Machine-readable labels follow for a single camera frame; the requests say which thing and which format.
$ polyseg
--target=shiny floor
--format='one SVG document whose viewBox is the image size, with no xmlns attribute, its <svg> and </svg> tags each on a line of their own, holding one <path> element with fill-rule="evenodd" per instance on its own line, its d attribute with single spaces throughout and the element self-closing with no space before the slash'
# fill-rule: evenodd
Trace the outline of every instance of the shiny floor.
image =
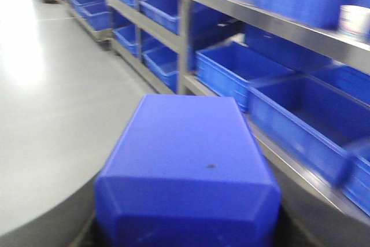
<svg viewBox="0 0 370 247">
<path fill-rule="evenodd" d="M 95 175 L 152 92 L 62 5 L 0 0 L 0 235 Z"/>
</svg>

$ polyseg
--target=shelf upright post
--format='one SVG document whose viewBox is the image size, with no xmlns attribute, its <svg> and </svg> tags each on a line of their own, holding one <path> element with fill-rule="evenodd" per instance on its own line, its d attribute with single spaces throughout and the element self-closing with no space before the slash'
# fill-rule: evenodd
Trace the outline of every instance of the shelf upright post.
<svg viewBox="0 0 370 247">
<path fill-rule="evenodd" d="M 191 36 L 191 10 L 193 6 L 192 0 L 180 0 L 179 11 L 181 15 L 180 21 L 180 51 L 179 51 L 179 78 L 177 84 L 177 93 L 186 94 L 187 86 L 184 83 L 184 78 L 187 75 L 188 47 L 192 44 Z"/>
</svg>

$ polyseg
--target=white cup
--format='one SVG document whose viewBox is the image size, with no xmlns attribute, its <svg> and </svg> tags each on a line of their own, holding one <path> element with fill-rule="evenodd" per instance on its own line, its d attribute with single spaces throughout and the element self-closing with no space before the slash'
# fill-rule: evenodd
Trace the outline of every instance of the white cup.
<svg viewBox="0 0 370 247">
<path fill-rule="evenodd" d="M 370 31 L 370 8 L 342 5 L 339 32 L 356 40 L 365 40 Z"/>
</svg>

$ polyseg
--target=stainless steel shelf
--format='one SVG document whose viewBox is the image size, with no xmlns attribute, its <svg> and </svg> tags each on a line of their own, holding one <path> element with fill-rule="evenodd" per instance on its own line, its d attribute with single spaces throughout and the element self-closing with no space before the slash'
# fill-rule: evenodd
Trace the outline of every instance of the stainless steel shelf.
<svg viewBox="0 0 370 247">
<path fill-rule="evenodd" d="M 126 60 L 156 91 L 161 94 L 174 94 L 162 81 L 159 80 L 148 68 L 146 68 L 139 59 L 133 56 L 118 41 L 112 39 L 112 49 Z"/>
<path fill-rule="evenodd" d="M 370 45 L 334 31 L 312 28 L 243 0 L 193 0 L 334 60 L 370 73 Z"/>
<path fill-rule="evenodd" d="M 89 25 L 89 23 L 78 14 L 74 8 L 67 1 L 62 2 L 66 10 L 71 14 L 72 17 L 94 38 L 97 42 L 103 42 L 109 40 L 112 37 L 112 29 L 104 29 L 96 31 Z"/>
<path fill-rule="evenodd" d="M 183 80 L 195 95 L 216 95 L 194 76 Z M 325 246 L 368 246 L 370 217 L 270 140 L 247 115 L 246 119 L 279 181 L 284 207 Z"/>
<path fill-rule="evenodd" d="M 136 24 L 139 28 L 160 40 L 173 51 L 177 53 L 180 51 L 180 36 L 172 33 L 120 0 L 108 0 L 108 4 L 118 10 L 123 16 Z"/>
</svg>

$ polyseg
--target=shelf rack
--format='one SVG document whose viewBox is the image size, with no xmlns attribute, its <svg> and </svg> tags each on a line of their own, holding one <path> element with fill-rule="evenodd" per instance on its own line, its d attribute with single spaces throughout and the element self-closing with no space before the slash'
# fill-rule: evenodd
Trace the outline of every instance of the shelf rack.
<svg viewBox="0 0 370 247">
<path fill-rule="evenodd" d="M 244 0 L 181 0 L 180 35 L 168 31 L 139 11 L 138 0 L 132 8 L 120 0 L 107 0 L 108 4 L 136 25 L 136 37 L 140 42 L 139 57 L 134 57 L 115 39 L 112 49 L 122 56 L 155 90 L 172 94 L 143 64 L 141 58 L 141 30 L 150 33 L 179 55 L 179 94 L 216 95 L 187 70 L 188 33 L 191 24 L 191 7 L 199 2 L 240 21 L 249 23 L 298 45 L 321 53 L 334 60 L 370 73 L 370 45 L 341 36 L 335 31 L 312 28 L 259 9 Z M 246 115 L 246 120 L 269 161 L 280 187 L 282 203 L 291 218 L 319 241 L 320 246 L 367 247 L 370 242 L 370 217 L 357 208 L 341 192 L 323 182 L 311 170 L 293 159 L 270 140 Z"/>
</svg>

